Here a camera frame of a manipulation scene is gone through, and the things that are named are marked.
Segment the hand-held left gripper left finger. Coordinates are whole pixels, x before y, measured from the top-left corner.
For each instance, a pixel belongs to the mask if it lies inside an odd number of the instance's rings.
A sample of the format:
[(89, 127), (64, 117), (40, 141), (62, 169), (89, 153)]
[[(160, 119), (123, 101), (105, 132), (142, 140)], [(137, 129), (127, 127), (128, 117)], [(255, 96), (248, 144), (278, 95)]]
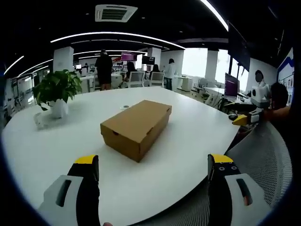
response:
[(99, 226), (99, 158), (80, 157), (44, 192), (39, 214), (51, 226)]

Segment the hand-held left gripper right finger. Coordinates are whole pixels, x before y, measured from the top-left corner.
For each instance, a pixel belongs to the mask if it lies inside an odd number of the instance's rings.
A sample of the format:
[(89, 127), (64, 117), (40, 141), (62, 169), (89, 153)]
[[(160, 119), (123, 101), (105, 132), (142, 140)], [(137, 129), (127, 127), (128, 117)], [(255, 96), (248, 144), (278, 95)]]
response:
[(270, 213), (264, 190), (234, 161), (208, 155), (209, 226), (256, 226)]

